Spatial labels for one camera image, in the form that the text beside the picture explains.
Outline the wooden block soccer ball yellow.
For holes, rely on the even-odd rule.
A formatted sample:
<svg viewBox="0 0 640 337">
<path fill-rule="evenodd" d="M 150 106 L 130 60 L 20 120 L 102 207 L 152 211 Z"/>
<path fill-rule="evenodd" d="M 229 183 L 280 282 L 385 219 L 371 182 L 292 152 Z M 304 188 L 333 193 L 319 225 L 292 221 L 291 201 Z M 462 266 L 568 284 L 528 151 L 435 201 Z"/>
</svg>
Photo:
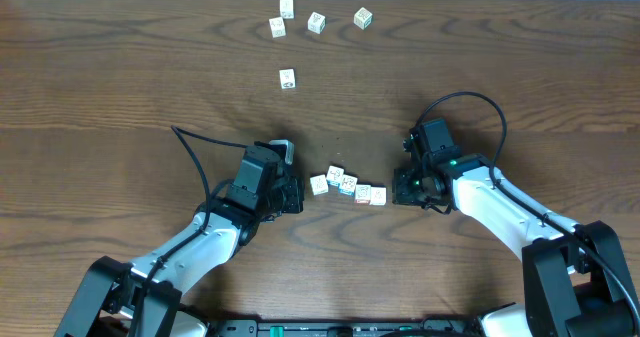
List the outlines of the wooden block soccer ball yellow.
<svg viewBox="0 0 640 337">
<path fill-rule="evenodd" d="M 280 70 L 279 78 L 282 89 L 292 89 L 296 87 L 295 71 L 293 69 Z"/>
</svg>

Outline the wooden block far back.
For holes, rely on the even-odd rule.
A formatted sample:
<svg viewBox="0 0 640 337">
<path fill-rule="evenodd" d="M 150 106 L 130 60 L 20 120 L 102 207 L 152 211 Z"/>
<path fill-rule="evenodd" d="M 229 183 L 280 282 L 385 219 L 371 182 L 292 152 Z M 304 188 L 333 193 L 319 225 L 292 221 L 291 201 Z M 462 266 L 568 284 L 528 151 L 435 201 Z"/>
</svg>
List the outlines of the wooden block far back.
<svg viewBox="0 0 640 337">
<path fill-rule="evenodd" d="M 294 1 L 293 0 L 280 0 L 279 1 L 280 16 L 283 19 L 294 19 Z"/>
</svg>

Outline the wooden block number 3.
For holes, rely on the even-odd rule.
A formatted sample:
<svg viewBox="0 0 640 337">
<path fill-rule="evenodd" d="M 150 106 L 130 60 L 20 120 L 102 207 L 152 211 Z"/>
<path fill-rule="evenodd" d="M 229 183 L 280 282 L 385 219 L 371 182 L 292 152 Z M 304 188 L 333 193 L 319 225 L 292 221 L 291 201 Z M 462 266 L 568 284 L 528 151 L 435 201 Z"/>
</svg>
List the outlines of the wooden block number 3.
<svg viewBox="0 0 640 337">
<path fill-rule="evenodd" d="M 308 30 L 321 34 L 326 26 L 326 17 L 318 12 L 312 12 L 307 23 Z"/>
</svg>

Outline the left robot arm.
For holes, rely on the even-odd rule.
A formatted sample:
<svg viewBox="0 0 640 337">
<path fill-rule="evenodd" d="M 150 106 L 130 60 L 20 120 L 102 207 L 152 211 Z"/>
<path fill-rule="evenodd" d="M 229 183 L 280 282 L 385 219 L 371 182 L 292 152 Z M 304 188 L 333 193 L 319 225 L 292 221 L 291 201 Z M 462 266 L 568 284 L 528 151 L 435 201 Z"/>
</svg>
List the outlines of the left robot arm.
<svg viewBox="0 0 640 337">
<path fill-rule="evenodd" d="M 304 183 L 292 168 L 294 149 L 288 140 L 245 147 L 236 177 L 207 193 L 184 230 L 127 263 L 108 256 L 95 261 L 57 335 L 207 335 L 209 323 L 186 311 L 181 298 L 246 246 L 262 223 L 302 211 Z"/>
</svg>

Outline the wooden block blue side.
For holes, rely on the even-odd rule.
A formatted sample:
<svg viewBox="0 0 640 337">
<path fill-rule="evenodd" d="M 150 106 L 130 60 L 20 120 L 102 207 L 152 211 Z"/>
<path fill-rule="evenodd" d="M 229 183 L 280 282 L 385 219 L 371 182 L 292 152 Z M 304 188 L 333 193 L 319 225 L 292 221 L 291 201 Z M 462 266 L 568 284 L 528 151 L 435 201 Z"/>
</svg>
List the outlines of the wooden block blue side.
<svg viewBox="0 0 640 337">
<path fill-rule="evenodd" d="M 358 178 L 344 174 L 339 184 L 339 192 L 344 195 L 353 196 L 356 190 Z"/>
<path fill-rule="evenodd" d="M 343 181 L 344 169 L 331 165 L 326 173 L 326 181 L 331 186 L 339 187 Z"/>
</svg>

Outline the wooden block red M side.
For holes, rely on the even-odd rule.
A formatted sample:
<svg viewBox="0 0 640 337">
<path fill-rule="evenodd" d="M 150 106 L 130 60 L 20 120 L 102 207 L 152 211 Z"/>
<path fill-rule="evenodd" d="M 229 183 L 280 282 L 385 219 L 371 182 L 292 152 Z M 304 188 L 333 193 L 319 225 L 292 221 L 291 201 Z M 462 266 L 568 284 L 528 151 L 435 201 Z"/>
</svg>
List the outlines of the wooden block red M side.
<svg viewBox="0 0 640 337">
<path fill-rule="evenodd" d="M 286 26 L 282 17 L 271 18 L 269 20 L 269 26 L 273 38 L 286 36 Z"/>
</svg>

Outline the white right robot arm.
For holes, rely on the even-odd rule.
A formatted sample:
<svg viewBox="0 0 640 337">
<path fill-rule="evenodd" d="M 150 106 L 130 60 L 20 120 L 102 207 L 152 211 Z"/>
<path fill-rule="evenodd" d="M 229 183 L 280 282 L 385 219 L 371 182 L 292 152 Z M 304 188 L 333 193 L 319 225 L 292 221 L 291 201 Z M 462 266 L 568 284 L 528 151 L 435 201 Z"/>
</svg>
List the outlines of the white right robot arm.
<svg viewBox="0 0 640 337">
<path fill-rule="evenodd" d="M 520 260 L 525 301 L 482 315 L 484 336 L 636 336 L 639 302 L 617 234 L 580 224 L 520 191 L 479 155 L 398 168 L 393 201 L 457 210 Z"/>
</svg>

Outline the wooden block number 6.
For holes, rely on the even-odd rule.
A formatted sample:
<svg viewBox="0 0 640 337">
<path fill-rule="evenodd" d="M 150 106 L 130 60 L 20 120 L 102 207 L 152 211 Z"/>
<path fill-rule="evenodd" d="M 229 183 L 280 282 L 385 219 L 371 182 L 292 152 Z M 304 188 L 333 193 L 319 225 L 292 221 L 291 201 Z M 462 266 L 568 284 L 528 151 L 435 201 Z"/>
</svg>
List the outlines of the wooden block number 6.
<svg viewBox="0 0 640 337">
<path fill-rule="evenodd" d="M 354 24 L 365 30 L 373 21 L 373 14 L 367 10 L 365 7 L 361 7 L 355 14 L 353 22 Z"/>
</svg>

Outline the wooden block green side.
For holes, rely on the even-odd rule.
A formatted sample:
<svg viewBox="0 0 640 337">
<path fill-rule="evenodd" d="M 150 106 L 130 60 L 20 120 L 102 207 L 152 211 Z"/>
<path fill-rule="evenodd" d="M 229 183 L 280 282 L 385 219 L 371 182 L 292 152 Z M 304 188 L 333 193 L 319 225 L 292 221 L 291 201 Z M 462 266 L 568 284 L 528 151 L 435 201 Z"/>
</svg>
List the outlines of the wooden block green side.
<svg viewBox="0 0 640 337">
<path fill-rule="evenodd" d="M 310 178 L 310 185 L 314 196 L 325 194 L 329 186 L 325 175 L 317 175 Z"/>
</svg>

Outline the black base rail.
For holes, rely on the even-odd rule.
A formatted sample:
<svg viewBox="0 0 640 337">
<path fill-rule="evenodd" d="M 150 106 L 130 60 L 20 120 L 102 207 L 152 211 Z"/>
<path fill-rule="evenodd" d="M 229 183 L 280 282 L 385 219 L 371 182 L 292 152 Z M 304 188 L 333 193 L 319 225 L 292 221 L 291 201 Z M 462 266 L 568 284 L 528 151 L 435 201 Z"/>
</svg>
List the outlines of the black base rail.
<svg viewBox="0 0 640 337">
<path fill-rule="evenodd" d="M 374 337 L 401 333 L 403 336 L 484 336 L 476 319 L 431 317 L 424 320 L 260 321 L 220 320 L 210 324 L 211 337 Z"/>
</svg>

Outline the wooden block snail letter Y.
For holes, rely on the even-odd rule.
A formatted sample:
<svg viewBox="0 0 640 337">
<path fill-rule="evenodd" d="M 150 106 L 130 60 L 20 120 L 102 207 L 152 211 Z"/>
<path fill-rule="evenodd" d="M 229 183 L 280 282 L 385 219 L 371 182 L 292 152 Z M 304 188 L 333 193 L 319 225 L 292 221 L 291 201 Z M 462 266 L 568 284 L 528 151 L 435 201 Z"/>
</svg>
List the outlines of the wooden block snail letter Y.
<svg viewBox="0 0 640 337">
<path fill-rule="evenodd" d="M 372 196 L 372 186 L 366 184 L 357 184 L 355 187 L 354 197 L 357 204 L 370 204 Z"/>
</svg>

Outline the wooden block letter A green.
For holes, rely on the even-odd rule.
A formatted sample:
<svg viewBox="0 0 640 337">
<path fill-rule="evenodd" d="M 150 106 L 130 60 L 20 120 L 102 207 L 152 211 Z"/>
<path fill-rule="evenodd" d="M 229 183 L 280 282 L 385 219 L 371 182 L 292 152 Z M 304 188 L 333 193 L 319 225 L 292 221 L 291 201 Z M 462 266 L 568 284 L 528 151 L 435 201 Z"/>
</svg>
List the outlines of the wooden block letter A green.
<svg viewBox="0 0 640 337">
<path fill-rule="evenodd" d="M 387 202 L 387 189 L 385 187 L 372 187 L 370 205 L 384 206 Z"/>
</svg>

